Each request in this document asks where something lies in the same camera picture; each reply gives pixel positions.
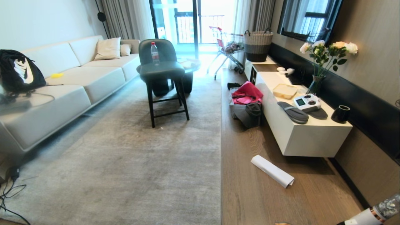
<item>green leaf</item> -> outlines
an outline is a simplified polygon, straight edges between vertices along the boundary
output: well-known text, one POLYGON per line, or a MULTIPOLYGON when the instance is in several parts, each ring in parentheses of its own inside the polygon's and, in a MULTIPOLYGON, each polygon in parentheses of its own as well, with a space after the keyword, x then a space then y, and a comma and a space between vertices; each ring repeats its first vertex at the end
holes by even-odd
POLYGON ((347 61, 347 59, 342 58, 341 60, 338 61, 338 65, 342 65, 347 61))

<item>black shoe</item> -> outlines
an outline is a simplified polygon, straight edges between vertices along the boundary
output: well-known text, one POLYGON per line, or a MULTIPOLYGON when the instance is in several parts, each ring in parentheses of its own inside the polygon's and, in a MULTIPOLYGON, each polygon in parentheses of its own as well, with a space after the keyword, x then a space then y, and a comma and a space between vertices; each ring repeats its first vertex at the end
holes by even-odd
POLYGON ((230 90, 231 88, 238 88, 240 86, 241 84, 238 83, 228 83, 228 90, 230 90))

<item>glass vase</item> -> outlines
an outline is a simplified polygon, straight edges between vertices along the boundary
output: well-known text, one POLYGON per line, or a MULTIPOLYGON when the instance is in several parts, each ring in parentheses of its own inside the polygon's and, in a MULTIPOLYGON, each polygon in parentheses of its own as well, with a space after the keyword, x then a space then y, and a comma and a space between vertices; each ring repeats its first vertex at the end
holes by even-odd
POLYGON ((312 76, 312 83, 308 88, 306 94, 315 94, 318 95, 321 88, 321 83, 324 80, 324 76, 312 76))

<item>black mug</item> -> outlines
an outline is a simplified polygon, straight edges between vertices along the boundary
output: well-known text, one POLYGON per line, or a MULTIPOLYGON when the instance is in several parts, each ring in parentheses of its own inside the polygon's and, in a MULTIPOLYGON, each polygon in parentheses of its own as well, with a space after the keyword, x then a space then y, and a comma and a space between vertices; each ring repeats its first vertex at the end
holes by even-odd
POLYGON ((349 116, 350 108, 345 105, 340 105, 337 109, 335 109, 330 118, 338 123, 346 123, 346 121, 349 119, 349 116))

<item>wooden floor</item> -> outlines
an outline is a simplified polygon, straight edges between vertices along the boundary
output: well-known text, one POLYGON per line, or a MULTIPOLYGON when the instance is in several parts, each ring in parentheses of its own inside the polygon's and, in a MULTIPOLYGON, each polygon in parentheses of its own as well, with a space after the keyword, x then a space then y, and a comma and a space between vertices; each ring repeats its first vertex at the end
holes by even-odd
POLYGON ((227 82, 246 77, 224 69, 222 75, 222 224, 336 225, 362 208, 341 176, 324 158, 286 157, 263 119, 246 130, 232 119, 227 82), (255 155, 292 175, 287 189, 254 166, 255 155))

